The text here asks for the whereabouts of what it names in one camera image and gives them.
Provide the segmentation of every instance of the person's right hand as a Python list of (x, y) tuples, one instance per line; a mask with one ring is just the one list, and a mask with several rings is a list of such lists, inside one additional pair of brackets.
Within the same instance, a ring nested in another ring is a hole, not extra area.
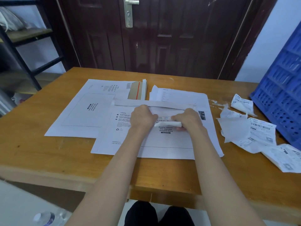
[(191, 108), (186, 109), (184, 113), (179, 113), (175, 116), (172, 116), (171, 119), (173, 121), (180, 121), (182, 123), (182, 128), (177, 127), (177, 130), (187, 129), (189, 131), (194, 127), (203, 127), (198, 112), (194, 111)]

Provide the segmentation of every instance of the door handle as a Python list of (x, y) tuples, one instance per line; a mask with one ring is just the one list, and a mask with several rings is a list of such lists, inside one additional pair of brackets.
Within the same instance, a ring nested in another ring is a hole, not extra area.
[(124, 15), (126, 19), (126, 27), (133, 27), (133, 14), (132, 5), (139, 5), (139, 0), (123, 0), (124, 2)]

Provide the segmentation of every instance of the door panel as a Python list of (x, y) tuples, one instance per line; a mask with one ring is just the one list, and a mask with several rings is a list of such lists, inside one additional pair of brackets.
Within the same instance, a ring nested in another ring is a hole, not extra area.
[(118, 0), (61, 0), (82, 67), (125, 70)]
[(119, 0), (126, 70), (217, 78), (248, 0), (139, 0), (126, 28)]

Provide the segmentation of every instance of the black metal frame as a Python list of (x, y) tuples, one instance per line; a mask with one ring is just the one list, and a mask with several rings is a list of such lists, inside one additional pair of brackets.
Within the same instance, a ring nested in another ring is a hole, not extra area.
[[(0, 1), (0, 6), (22, 6), (22, 5), (38, 5), (39, 11), (43, 11), (43, 13), (45, 13), (44, 8), (40, 4), (39, 0)], [(48, 21), (45, 22), (45, 25), (47, 26), (47, 28), (51, 28)], [(28, 39), (25, 39), (22, 41), (12, 42), (10, 40), (10, 38), (8, 37), (8, 35), (6, 34), (6, 32), (4, 31), (4, 29), (0, 26), (0, 37), (3, 40), (3, 42), (7, 45), (7, 48), (12, 53), (13, 57), (16, 59), (16, 61), (18, 62), (18, 64), (22, 68), (22, 70), (28, 75), (29, 79), (31, 80), (32, 84), (34, 85), (34, 87), (36, 88), (37, 91), (41, 90), (42, 88), (41, 88), (40, 84), (38, 83), (38, 81), (36, 80), (35, 76), (37, 74), (45, 71), (46, 69), (50, 68), (51, 66), (59, 63), (60, 61), (63, 61), (63, 59), (64, 59), (62, 51), (58, 45), (58, 42), (57, 42), (53, 32), (41, 34), (41, 35), (38, 35), (38, 36), (35, 36), (32, 38), (28, 38)], [(19, 54), (17, 47), (40, 40), (40, 39), (44, 39), (46, 37), (51, 38), (51, 40), (58, 52), (59, 57), (35, 70), (30, 70), (29, 67), (27, 66), (27, 64), (25, 63), (25, 61), (23, 60), (23, 58), (21, 57), (21, 55)]]

